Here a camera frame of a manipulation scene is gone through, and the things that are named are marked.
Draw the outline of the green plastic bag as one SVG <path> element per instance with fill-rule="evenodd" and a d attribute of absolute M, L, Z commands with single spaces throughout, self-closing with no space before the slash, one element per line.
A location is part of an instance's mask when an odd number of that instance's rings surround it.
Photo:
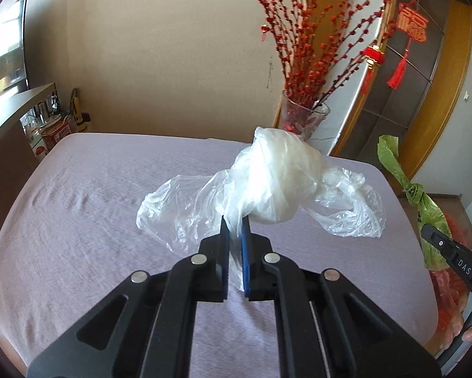
<path fill-rule="evenodd" d="M 404 173 L 398 161 L 399 139 L 391 135 L 382 135 L 378 139 L 378 160 L 381 165 L 394 177 L 402 187 L 410 206 L 416 207 L 418 211 L 418 232 L 424 224 L 430 224 L 451 237 L 448 222 L 441 208 L 424 192 L 419 183 L 413 183 Z M 445 258 L 439 251 L 427 242 L 422 236 L 419 237 L 424 256 L 425 267 L 429 271 L 443 271 L 448 269 Z"/>

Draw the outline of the red lantern ornament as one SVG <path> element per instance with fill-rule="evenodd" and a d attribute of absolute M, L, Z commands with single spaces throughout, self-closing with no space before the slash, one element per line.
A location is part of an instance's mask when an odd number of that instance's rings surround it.
<path fill-rule="evenodd" d="M 373 71 L 377 66 L 380 66 L 384 63 L 385 55 L 380 47 L 376 44 L 367 46 L 362 51 L 362 55 L 367 63 L 367 73 L 363 80 L 361 92 L 362 94 L 366 94 L 369 90 L 369 84 L 371 82 Z"/>

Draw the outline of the glass panel sliding door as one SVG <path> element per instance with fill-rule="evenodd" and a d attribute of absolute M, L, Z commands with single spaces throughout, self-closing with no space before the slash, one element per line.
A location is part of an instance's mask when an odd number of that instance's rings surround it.
<path fill-rule="evenodd" d="M 398 1 L 407 3 L 410 0 Z M 441 55 L 448 0 L 419 0 L 418 12 L 429 18 L 427 40 L 411 43 L 404 79 L 397 90 L 392 90 L 387 80 L 392 76 L 407 44 L 407 35 L 395 31 L 387 43 L 386 61 L 378 70 L 366 103 L 344 145 L 342 157 L 380 168 L 378 138 L 391 135 L 402 141 L 411 127 L 430 88 Z"/>

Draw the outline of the dark wooden tv cabinet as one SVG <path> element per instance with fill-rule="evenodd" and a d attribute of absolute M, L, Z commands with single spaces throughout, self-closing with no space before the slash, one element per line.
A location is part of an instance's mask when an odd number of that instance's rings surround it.
<path fill-rule="evenodd" d="M 0 100 L 0 230 L 16 197 L 39 165 L 20 119 L 56 91 L 56 85 L 50 83 Z"/>

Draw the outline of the red fu knot ornament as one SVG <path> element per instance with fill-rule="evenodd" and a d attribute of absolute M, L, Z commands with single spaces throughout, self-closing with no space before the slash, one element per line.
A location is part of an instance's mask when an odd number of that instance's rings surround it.
<path fill-rule="evenodd" d="M 392 76 L 387 80 L 387 85 L 392 90 L 397 90 L 404 79 L 411 43 L 424 43 L 427 40 L 429 18 L 418 12 L 418 5 L 419 0 L 410 0 L 407 3 L 399 3 L 398 6 L 395 25 L 398 31 L 407 35 L 407 44 Z"/>

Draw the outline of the white translucent plastic bag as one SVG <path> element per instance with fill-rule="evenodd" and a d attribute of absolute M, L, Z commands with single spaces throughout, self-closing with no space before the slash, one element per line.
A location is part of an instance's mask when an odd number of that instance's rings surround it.
<path fill-rule="evenodd" d="M 229 280 L 243 289 L 243 218 L 280 224 L 304 210 L 327 233 L 380 238 L 386 211 L 366 177 L 329 162 L 295 134 L 258 127 L 234 158 L 213 166 L 223 150 L 198 157 L 146 194 L 136 225 L 177 255 L 193 254 L 203 238 L 229 229 Z"/>

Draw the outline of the clear glass vase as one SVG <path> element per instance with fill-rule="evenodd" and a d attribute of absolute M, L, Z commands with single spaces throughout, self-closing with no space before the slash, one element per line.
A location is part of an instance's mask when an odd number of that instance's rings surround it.
<path fill-rule="evenodd" d="M 278 128 L 294 133 L 303 141 L 308 141 L 330 112 L 330 108 L 319 101 L 316 101 L 312 108 L 303 107 L 303 105 L 292 101 L 283 92 L 280 101 Z"/>

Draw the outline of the red lined trash basket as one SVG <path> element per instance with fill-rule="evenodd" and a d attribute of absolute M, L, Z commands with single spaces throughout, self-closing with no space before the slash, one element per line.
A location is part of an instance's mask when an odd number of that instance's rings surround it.
<path fill-rule="evenodd" d="M 463 328 L 462 313 L 466 308 L 469 292 L 466 284 L 451 269 L 430 271 L 436 297 L 438 322 L 436 332 L 427 344 L 434 354 L 450 346 Z"/>

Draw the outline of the red berry branch bouquet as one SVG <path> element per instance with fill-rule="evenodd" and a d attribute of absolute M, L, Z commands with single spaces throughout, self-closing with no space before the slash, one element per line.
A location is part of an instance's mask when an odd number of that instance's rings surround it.
<path fill-rule="evenodd" d="M 256 0 L 265 14 L 261 36 L 275 43 L 285 95 L 320 106 L 360 69 L 371 25 L 393 0 Z"/>

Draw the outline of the flat screen television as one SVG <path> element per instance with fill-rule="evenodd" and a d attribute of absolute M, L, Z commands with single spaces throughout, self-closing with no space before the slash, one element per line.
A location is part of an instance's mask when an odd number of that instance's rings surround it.
<path fill-rule="evenodd" d="M 0 98 L 29 89 L 25 55 L 27 0 L 0 9 Z"/>

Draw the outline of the red white box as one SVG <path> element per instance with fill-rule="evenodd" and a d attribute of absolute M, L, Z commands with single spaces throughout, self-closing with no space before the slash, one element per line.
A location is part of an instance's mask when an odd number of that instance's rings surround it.
<path fill-rule="evenodd" d="M 53 125 L 46 127 L 41 136 L 48 151 L 51 151 L 64 137 L 72 133 L 68 119 L 58 120 Z"/>

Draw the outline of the yellow handled tool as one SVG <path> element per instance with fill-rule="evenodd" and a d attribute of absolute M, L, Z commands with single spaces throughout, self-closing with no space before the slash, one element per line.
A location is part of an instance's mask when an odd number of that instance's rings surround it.
<path fill-rule="evenodd" d="M 74 123 L 78 132 L 85 132 L 89 129 L 89 124 L 92 122 L 89 113 L 81 111 L 80 98 L 78 89 L 73 88 L 70 96 L 70 110 L 74 117 Z"/>

